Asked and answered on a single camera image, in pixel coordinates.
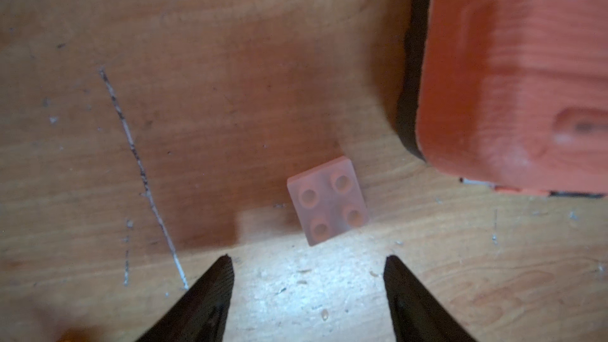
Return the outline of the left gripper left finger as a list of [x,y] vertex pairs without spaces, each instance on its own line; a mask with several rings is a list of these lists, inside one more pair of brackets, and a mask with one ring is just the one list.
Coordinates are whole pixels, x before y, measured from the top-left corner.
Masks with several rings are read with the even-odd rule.
[[221,341],[234,289],[230,256],[221,256],[140,341]]

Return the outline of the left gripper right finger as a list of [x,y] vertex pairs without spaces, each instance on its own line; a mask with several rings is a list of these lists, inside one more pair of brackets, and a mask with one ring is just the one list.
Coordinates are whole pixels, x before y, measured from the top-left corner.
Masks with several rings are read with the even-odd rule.
[[398,256],[386,258],[386,297],[397,341],[473,341]]

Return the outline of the small white lego brick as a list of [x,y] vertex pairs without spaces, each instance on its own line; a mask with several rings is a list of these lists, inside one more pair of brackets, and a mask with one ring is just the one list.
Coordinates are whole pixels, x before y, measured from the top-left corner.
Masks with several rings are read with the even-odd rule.
[[345,156],[288,178],[287,188],[310,246],[370,222],[355,168]]

